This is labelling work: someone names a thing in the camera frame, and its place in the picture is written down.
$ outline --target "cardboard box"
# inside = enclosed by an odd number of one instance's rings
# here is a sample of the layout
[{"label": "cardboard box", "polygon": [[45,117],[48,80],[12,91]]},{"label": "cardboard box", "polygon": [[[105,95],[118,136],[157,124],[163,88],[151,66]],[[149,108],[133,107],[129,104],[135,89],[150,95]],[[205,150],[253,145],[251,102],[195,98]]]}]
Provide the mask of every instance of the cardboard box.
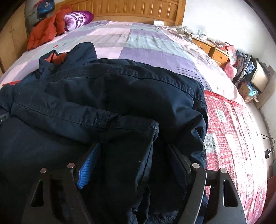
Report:
[{"label": "cardboard box", "polygon": [[248,88],[246,82],[243,82],[241,84],[238,91],[246,104],[252,102],[253,100],[258,101],[256,96],[248,96],[248,94],[250,93],[250,89]]}]

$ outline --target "bed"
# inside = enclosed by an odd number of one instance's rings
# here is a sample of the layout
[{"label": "bed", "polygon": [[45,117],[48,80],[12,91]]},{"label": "bed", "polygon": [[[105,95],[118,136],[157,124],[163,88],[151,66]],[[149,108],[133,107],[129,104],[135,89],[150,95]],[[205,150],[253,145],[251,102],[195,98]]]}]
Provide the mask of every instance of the bed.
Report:
[{"label": "bed", "polygon": [[[22,80],[38,68],[39,57],[56,50],[69,52],[92,42],[98,58],[132,59],[199,81],[205,88],[208,132],[204,141],[207,168],[230,173],[248,224],[260,217],[266,198],[267,171],[258,129],[237,88],[223,70],[174,25],[182,24],[183,0],[73,0],[73,10],[88,10],[93,22],[25,52],[0,78],[0,85]],[[167,26],[154,26],[162,20]]]}]

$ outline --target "navy blue jacket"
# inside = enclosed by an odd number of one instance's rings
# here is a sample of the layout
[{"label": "navy blue jacket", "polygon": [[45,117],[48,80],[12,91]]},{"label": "navy blue jacket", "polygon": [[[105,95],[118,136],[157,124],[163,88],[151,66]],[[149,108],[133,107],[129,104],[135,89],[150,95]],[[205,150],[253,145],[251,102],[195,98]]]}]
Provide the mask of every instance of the navy blue jacket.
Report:
[{"label": "navy blue jacket", "polygon": [[43,167],[64,168],[91,146],[103,153],[84,200],[101,224],[172,223],[185,196],[166,145],[206,167],[204,88],[166,69],[97,59],[78,44],[62,64],[52,51],[22,82],[0,90],[0,213],[20,223],[26,195]]}]

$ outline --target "red jacket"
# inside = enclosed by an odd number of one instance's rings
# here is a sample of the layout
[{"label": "red jacket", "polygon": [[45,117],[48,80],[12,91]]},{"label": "red jacket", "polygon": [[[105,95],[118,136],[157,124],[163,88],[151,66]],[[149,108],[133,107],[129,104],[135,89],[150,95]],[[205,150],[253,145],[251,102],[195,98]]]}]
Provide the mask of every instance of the red jacket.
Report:
[{"label": "red jacket", "polygon": [[71,6],[63,5],[52,17],[46,18],[37,24],[28,38],[27,50],[37,48],[53,40],[55,36],[64,33],[64,16],[71,12]]}]

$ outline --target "drawer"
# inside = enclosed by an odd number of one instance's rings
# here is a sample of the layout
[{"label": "drawer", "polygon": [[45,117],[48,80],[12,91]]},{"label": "drawer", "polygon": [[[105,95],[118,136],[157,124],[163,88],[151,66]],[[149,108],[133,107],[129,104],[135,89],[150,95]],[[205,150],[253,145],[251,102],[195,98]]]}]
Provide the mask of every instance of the drawer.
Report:
[{"label": "drawer", "polygon": [[192,39],[193,42],[200,48],[202,49],[206,54],[209,53],[211,47],[203,42],[200,42],[198,40]]},{"label": "drawer", "polygon": [[209,51],[209,54],[208,54],[212,59],[214,59],[215,61],[221,63],[221,64],[225,64],[228,59],[229,59],[229,56],[227,56],[226,54],[220,52],[219,50],[217,50],[216,48],[212,48],[210,51]]},{"label": "drawer", "polygon": [[215,63],[217,63],[217,65],[218,65],[219,67],[223,68],[224,64],[222,64],[222,63],[220,63],[220,62],[218,62],[218,61],[216,61],[216,60],[214,60],[214,61],[215,61]]}]

